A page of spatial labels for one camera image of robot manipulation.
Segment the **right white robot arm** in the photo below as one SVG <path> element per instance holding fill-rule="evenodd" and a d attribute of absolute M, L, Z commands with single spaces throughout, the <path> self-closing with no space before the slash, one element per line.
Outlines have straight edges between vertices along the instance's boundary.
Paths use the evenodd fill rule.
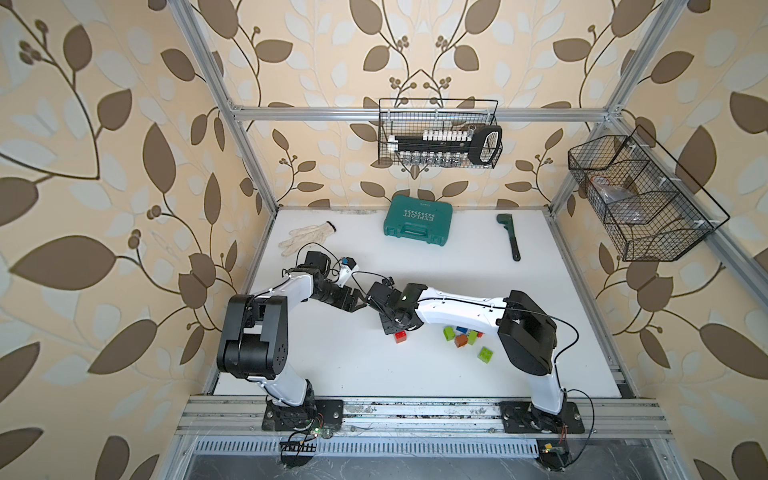
<path fill-rule="evenodd" d="M 434 324 L 497 336 L 510 363 L 528 377 L 532 409 L 551 416 L 561 414 L 566 394 L 554 367 L 557 326 L 524 292 L 512 290 L 505 297 L 476 298 L 424 284 L 409 283 L 398 290 L 376 282 L 366 300 L 379 313 L 387 334 Z"/>

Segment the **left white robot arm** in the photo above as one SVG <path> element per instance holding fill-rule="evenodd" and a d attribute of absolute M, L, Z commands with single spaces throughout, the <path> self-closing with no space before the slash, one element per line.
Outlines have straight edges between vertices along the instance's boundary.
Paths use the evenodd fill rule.
<path fill-rule="evenodd" d="M 276 286 L 232 296 L 216 355 L 218 371 L 258 384 L 280 406 L 312 407 L 311 383 L 288 363 L 290 310 L 309 299 L 345 312 L 366 306 L 360 290 L 339 284 L 330 273 L 330 258 L 310 251 L 305 262 L 287 270 Z"/>

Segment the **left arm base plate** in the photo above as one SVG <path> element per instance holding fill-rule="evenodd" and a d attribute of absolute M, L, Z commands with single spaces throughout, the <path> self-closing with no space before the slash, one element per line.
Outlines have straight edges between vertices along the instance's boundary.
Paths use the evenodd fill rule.
<path fill-rule="evenodd" d="M 261 428 L 267 432 L 336 432 L 344 418 L 344 402 L 339 399 L 311 400 L 294 407 L 268 400 Z"/>

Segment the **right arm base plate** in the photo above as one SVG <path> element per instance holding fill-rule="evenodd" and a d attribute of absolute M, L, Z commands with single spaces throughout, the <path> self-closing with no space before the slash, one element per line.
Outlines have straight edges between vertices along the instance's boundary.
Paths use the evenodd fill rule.
<path fill-rule="evenodd" d="M 559 414 L 539 410 L 530 401 L 499 403 L 503 429 L 508 434 L 584 434 L 586 428 L 578 407 L 566 402 Z"/>

